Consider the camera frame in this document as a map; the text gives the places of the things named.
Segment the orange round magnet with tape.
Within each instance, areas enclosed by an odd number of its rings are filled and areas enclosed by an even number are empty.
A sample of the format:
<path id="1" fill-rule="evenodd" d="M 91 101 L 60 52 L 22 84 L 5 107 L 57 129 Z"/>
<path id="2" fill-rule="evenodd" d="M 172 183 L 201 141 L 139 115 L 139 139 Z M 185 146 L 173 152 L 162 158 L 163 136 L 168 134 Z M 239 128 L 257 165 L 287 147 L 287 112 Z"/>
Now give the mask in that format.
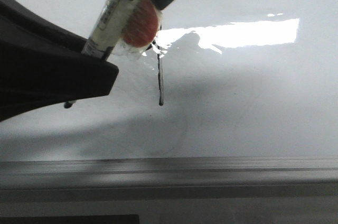
<path id="1" fill-rule="evenodd" d="M 113 55 L 138 59 L 149 48 L 161 27 L 162 13 L 151 0 L 139 0 L 112 50 Z"/>

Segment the white black whiteboard marker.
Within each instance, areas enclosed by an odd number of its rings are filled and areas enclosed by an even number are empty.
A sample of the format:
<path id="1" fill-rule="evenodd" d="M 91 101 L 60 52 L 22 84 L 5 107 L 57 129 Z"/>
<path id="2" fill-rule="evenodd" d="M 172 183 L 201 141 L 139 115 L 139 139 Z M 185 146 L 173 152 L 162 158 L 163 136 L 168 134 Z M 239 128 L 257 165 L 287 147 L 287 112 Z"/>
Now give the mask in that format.
<path id="1" fill-rule="evenodd" d="M 107 60 L 140 0 L 106 0 L 81 54 Z"/>

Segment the white whiteboard with aluminium frame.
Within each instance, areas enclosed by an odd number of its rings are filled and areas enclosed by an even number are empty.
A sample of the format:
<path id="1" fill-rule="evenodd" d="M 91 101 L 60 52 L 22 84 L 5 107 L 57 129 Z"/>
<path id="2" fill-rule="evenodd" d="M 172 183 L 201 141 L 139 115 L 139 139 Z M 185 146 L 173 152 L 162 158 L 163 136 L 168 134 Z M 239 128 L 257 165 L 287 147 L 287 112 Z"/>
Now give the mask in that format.
<path id="1" fill-rule="evenodd" d="M 110 95 L 1 123 L 1 189 L 337 182 L 337 0 L 175 0 Z"/>

